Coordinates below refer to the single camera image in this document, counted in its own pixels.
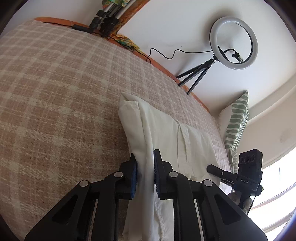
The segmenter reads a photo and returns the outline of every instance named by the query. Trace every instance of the beige wall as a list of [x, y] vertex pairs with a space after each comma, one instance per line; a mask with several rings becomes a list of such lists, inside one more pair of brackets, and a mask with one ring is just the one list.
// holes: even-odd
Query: beige wall
[[238, 153], [257, 148], [267, 167], [296, 145], [296, 90], [245, 128]]

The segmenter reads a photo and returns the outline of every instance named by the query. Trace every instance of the white cloth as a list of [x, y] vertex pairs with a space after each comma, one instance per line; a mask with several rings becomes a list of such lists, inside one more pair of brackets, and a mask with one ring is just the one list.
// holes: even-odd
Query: white cloth
[[188, 179], [220, 179], [208, 174], [209, 164], [219, 166], [208, 134], [184, 125], [144, 100], [122, 93], [119, 117], [130, 152], [138, 164], [136, 195], [129, 202], [123, 237], [128, 241], [174, 240], [173, 201], [160, 200], [154, 185], [153, 150]]

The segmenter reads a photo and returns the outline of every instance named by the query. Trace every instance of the green and white striped pillow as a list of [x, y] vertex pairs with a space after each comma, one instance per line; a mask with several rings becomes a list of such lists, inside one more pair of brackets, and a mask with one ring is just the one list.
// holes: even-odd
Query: green and white striped pillow
[[223, 138], [227, 156], [233, 173], [238, 172], [237, 147], [249, 116], [249, 93], [245, 91], [219, 115], [220, 135]]

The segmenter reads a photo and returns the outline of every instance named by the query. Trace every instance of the bright window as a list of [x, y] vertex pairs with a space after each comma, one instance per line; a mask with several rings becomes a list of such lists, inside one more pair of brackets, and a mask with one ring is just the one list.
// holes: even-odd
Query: bright window
[[266, 233], [268, 241], [280, 233], [295, 209], [295, 170], [296, 148], [262, 170], [264, 190], [256, 197], [249, 217]]

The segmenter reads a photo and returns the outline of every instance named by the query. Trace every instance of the pillow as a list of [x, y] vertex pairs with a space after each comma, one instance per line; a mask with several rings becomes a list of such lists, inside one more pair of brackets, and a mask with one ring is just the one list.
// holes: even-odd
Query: pillow
[[153, 150], [159, 149], [162, 159], [188, 179], [211, 179], [219, 186], [220, 179], [206, 170], [210, 164], [223, 166], [211, 137], [127, 93], [122, 93], [118, 114], [138, 163], [138, 186], [129, 202], [123, 236], [128, 241], [174, 240], [173, 201], [157, 197]]
[[230, 106], [219, 114], [219, 130], [223, 138], [231, 171], [238, 172], [237, 147], [246, 127], [249, 116], [249, 93], [245, 91]]

